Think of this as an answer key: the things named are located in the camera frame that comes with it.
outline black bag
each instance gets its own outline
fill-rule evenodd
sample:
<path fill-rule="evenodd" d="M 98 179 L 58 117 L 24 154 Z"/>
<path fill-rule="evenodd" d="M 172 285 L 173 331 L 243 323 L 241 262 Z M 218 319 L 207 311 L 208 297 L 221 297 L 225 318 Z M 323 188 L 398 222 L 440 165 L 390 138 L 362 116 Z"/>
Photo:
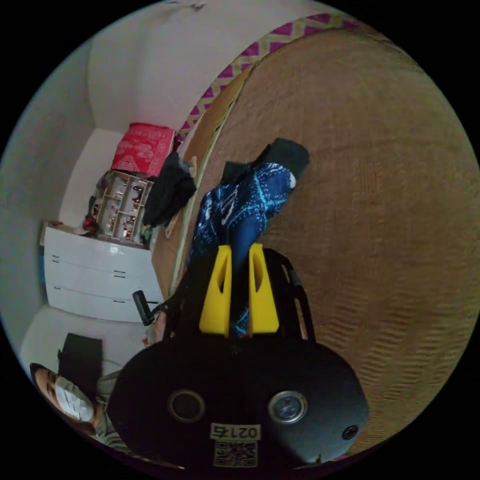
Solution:
<path fill-rule="evenodd" d="M 69 333 L 63 351 L 58 351 L 58 374 L 95 397 L 102 375 L 102 340 Z"/>

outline black device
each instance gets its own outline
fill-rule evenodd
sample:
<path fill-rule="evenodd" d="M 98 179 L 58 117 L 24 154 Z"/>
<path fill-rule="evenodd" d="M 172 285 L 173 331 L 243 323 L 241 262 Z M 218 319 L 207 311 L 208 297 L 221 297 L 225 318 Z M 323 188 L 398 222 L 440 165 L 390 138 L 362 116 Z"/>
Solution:
<path fill-rule="evenodd" d="M 214 255 L 192 263 L 154 312 L 134 294 L 145 324 L 158 309 L 168 315 L 163 341 L 127 363 L 107 407 L 133 452 L 191 472 L 238 474 L 327 462 L 358 438 L 368 406 L 355 372 L 315 341 L 308 299 L 288 259 L 271 249 L 263 254 L 274 331 L 251 328 L 246 338 L 202 331 Z"/>

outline shelf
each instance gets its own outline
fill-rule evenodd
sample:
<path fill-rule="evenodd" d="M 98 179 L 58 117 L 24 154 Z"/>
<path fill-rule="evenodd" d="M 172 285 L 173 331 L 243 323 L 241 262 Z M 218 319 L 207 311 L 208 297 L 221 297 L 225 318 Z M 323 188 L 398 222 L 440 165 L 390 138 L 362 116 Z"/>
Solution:
<path fill-rule="evenodd" d="M 143 247 L 140 227 L 152 185 L 151 181 L 134 175 L 113 172 L 98 215 L 99 233 L 102 239 Z"/>

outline drawer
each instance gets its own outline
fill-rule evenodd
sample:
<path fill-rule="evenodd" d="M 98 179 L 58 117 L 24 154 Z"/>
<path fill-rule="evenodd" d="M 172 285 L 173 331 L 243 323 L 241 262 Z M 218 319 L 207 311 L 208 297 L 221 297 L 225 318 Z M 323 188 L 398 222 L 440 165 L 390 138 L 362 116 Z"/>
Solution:
<path fill-rule="evenodd" d="M 153 268 L 150 275 L 137 278 L 126 273 L 97 270 L 50 258 L 45 259 L 44 269 L 47 283 L 75 292 L 110 299 L 132 300 L 133 292 L 143 290 L 147 301 L 163 302 Z"/>
<path fill-rule="evenodd" d="M 142 278 L 153 273 L 149 250 L 87 238 L 56 228 L 45 230 L 45 261 L 63 260 L 72 265 Z"/>
<path fill-rule="evenodd" d="M 115 322 L 142 322 L 133 300 L 87 295 L 50 283 L 46 284 L 46 293 L 51 307 L 72 314 Z"/>

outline hair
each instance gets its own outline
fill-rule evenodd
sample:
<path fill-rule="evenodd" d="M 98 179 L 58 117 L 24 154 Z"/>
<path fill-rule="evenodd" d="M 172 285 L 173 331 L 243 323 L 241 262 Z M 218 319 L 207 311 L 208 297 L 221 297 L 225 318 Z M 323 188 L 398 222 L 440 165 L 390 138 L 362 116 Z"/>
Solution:
<path fill-rule="evenodd" d="M 37 379 L 36 379 L 36 373 L 41 369 L 45 369 L 45 370 L 48 370 L 49 372 L 52 372 L 52 370 L 50 370 L 46 366 L 40 365 L 40 363 L 31 363 L 30 364 L 30 376 L 31 376 L 31 381 L 33 383 L 33 386 L 36 388 L 38 393 L 40 393 L 40 395 L 43 398 L 45 398 L 45 395 L 43 395 L 43 393 L 41 392 L 41 390 L 39 388 L 39 385 L 37 383 Z M 95 399 L 90 398 L 88 395 L 87 395 L 87 397 L 89 398 L 89 400 L 91 401 L 91 403 L 93 405 L 93 410 L 94 410 L 95 414 L 97 414 L 98 408 L 100 407 L 99 403 Z M 72 418 L 70 418 L 69 416 L 65 415 L 61 410 L 58 410 L 58 408 L 53 407 L 53 409 L 54 409 L 55 413 L 57 413 L 57 415 L 60 415 L 60 417 L 63 420 L 65 420 L 65 422 L 67 424 L 69 424 L 80 435 L 86 435 L 86 436 L 89 436 L 89 437 L 95 435 L 95 433 L 96 433 L 95 427 L 91 423 L 89 423 L 87 421 L 79 421 L 79 420 L 75 421 Z"/>

